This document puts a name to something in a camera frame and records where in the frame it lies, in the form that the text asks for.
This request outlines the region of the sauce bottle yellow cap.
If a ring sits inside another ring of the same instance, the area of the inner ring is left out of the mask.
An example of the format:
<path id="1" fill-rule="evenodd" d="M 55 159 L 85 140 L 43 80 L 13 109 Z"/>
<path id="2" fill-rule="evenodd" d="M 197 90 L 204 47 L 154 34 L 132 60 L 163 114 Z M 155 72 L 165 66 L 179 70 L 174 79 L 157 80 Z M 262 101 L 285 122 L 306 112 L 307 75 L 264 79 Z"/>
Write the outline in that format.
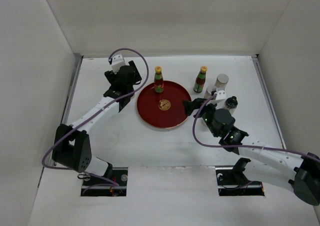
<path id="1" fill-rule="evenodd" d="M 162 67 L 156 66 L 155 67 L 155 74 L 154 74 L 154 90 L 156 93 L 162 93 L 164 91 L 164 79 L 162 74 Z"/>
<path id="2" fill-rule="evenodd" d="M 205 82 L 206 82 L 206 73 L 207 73 L 208 68 L 206 66 L 201 66 L 199 73 L 195 79 L 195 83 L 193 86 L 193 91 L 195 93 L 201 93 L 203 91 Z"/>

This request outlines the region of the silver lid bead jar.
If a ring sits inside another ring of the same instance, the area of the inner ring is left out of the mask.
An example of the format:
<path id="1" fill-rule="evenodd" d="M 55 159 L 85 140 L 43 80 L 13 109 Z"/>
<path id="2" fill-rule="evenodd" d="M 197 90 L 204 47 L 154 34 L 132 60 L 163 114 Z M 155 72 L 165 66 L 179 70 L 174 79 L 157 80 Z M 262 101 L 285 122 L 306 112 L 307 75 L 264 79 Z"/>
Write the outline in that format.
<path id="1" fill-rule="evenodd" d="M 226 89 L 226 86 L 229 82 L 229 77 L 228 75 L 224 74 L 224 73 L 221 73 L 219 74 L 217 77 L 216 77 L 216 81 L 215 81 L 215 86 L 217 88 L 222 88 L 223 90 Z"/>

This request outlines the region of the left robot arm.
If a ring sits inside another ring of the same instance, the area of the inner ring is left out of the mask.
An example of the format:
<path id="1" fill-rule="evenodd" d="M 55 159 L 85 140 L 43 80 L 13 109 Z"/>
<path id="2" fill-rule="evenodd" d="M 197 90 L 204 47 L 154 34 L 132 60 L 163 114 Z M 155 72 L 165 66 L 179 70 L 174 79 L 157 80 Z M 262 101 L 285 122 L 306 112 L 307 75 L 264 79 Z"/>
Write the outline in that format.
<path id="1" fill-rule="evenodd" d="M 107 121 L 120 113 L 131 101 L 134 86 L 141 83 L 142 77 L 134 61 L 125 63 L 122 59 L 112 60 L 112 70 L 104 73 L 110 83 L 101 100 L 84 116 L 70 125 L 61 124 L 55 134 L 51 158 L 70 170 L 95 175 L 100 185 L 112 181 L 113 166 L 93 155 L 91 139 Z"/>

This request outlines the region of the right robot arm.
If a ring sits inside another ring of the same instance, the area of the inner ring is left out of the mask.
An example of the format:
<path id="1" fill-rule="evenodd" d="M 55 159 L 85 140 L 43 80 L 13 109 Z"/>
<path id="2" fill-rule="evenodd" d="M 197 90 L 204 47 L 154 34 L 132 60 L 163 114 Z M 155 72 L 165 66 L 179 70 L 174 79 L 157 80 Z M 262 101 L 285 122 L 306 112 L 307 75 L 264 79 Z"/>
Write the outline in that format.
<path id="1" fill-rule="evenodd" d="M 184 111 L 194 118 L 202 118 L 213 137 L 218 138 L 217 148 L 223 148 L 241 158 L 232 168 L 232 178 L 238 184 L 259 181 L 286 189 L 303 202 L 320 204 L 320 158 L 313 153 L 274 148 L 235 127 L 235 118 L 223 108 L 217 109 L 205 98 L 184 100 Z"/>

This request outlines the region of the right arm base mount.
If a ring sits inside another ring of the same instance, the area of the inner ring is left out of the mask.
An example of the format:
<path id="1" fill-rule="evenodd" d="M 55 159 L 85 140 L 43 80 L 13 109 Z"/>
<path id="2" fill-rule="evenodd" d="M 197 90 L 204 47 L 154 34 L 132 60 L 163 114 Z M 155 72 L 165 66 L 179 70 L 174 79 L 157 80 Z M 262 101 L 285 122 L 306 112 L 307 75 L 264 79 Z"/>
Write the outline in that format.
<path id="1" fill-rule="evenodd" d="M 259 181 L 250 181 L 244 175 L 245 166 L 250 161 L 248 158 L 240 158 L 233 166 L 215 168 L 219 196 L 265 196 L 263 184 Z"/>

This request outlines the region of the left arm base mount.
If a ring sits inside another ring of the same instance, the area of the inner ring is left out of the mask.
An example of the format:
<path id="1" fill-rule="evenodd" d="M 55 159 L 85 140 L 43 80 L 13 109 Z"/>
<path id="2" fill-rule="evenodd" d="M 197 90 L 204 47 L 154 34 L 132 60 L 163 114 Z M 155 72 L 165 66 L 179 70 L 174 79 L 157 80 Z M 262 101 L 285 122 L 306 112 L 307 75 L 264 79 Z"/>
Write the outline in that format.
<path id="1" fill-rule="evenodd" d="M 113 168 L 110 179 L 118 186 L 87 173 L 81 173 L 77 176 L 82 180 L 80 195 L 82 197 L 125 197 L 127 195 L 128 173 L 127 167 Z"/>

